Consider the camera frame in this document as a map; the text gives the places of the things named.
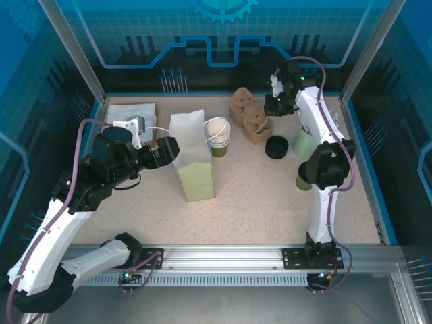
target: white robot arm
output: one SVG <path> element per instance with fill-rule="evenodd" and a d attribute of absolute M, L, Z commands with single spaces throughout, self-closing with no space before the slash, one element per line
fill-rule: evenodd
<path fill-rule="evenodd" d="M 303 76 L 295 61 L 286 61 L 278 69 L 278 80 L 272 75 L 271 87 L 273 95 L 266 96 L 265 114 L 282 116 L 293 114 L 299 110 L 301 127 L 310 132 L 317 148 L 305 163 L 306 176 L 313 185 L 313 214 L 309 231 L 306 236 L 305 251 L 308 261 L 313 267 L 328 264 L 335 257 L 335 243 L 328 230 L 328 208 L 330 199 L 330 226 L 334 233 L 334 217 L 338 191 L 344 178 L 350 170 L 345 154 L 342 152 L 334 136 L 338 137 L 347 148 L 351 159 L 354 156 L 355 145 L 351 140 L 345 140 L 338 130 L 323 98 L 320 99 L 323 114 L 318 108 L 317 80 Z"/>
<path fill-rule="evenodd" d="M 5 285 L 12 287 L 19 277 L 13 303 L 23 313 L 51 313 L 90 278 L 114 267 L 133 267 L 142 260 L 145 254 L 142 244 L 130 234 L 122 233 L 95 251 L 61 262 L 73 237 L 101 201 L 111 196 L 112 190 L 124 190 L 117 186 L 127 179 L 140 181 L 139 171 L 168 165 L 177 157 L 179 148 L 172 137 L 158 139 L 158 149 L 154 151 L 142 146 L 138 138 L 142 124 L 139 119 L 115 122 L 95 137 L 92 153 L 79 163 L 73 198 L 46 230 L 63 207 L 71 186 L 70 171 L 61 175 L 43 222 L 5 280 Z M 35 244 L 42 231 L 45 234 Z M 29 258 L 28 262 L 23 274 L 18 276 L 25 257 Z"/>

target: beige tabletop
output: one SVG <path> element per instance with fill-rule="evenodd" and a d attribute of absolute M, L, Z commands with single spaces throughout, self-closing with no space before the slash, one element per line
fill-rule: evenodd
<path fill-rule="evenodd" d="M 207 119 L 229 118 L 229 96 L 145 97 L 111 99 L 111 103 L 156 103 L 157 125 L 167 128 L 171 114 L 204 109 Z M 263 96 L 256 101 L 264 101 Z M 326 97 L 332 115 L 339 113 L 340 130 L 348 137 L 337 97 Z M 299 127 L 298 117 L 272 117 L 274 135 L 290 146 Z M 281 160 L 266 156 L 265 143 L 253 145 L 233 122 L 227 155 L 213 158 L 216 198 L 186 202 L 171 164 L 141 173 L 141 184 L 114 191 L 85 223 L 73 243 L 97 244 L 129 232 L 143 244 L 301 244 L 305 242 L 313 207 L 312 192 L 297 189 L 302 163 L 291 147 Z M 166 136 L 157 131 L 157 137 Z M 340 194 L 335 235 L 344 243 L 379 243 L 360 176 L 349 192 Z"/>

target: glass panel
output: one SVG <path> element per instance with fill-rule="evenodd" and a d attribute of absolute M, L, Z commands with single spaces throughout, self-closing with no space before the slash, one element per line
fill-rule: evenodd
<path fill-rule="evenodd" d="M 94 98 L 37 1 L 0 10 L 0 271 L 22 254 L 72 162 Z"/>
<path fill-rule="evenodd" d="M 267 90 L 310 55 L 340 91 L 387 0 L 100 1 L 59 5 L 107 92 Z M 314 74 L 314 65 L 305 64 Z"/>
<path fill-rule="evenodd" d="M 407 261 L 432 258 L 431 12 L 430 1 L 405 3 L 352 97 L 358 132 Z M 429 290 L 429 282 L 422 289 Z"/>

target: green paper bag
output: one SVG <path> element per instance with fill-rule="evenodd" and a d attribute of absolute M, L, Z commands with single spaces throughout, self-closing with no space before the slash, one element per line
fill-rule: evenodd
<path fill-rule="evenodd" d="M 182 182 L 186 200 L 215 198 L 211 148 L 206 142 L 204 111 L 171 115 L 169 135 L 175 137 L 180 153 L 174 167 Z"/>

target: green cup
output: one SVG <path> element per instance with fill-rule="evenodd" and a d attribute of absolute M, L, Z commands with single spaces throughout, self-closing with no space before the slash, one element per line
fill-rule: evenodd
<path fill-rule="evenodd" d="M 302 160 L 309 160 L 316 148 L 317 143 L 313 137 L 307 134 L 304 131 L 303 126 L 300 125 L 292 145 L 292 151 L 294 152 L 294 155 Z"/>
<path fill-rule="evenodd" d="M 214 147 L 211 148 L 211 154 L 214 157 L 224 157 L 225 154 L 227 154 L 227 151 L 228 151 L 228 143 L 226 144 L 225 147 L 222 148 L 214 148 Z"/>
<path fill-rule="evenodd" d="M 302 163 L 298 168 L 296 185 L 297 188 L 302 191 L 309 191 L 310 189 L 312 189 L 312 184 L 306 178 L 306 162 Z"/>

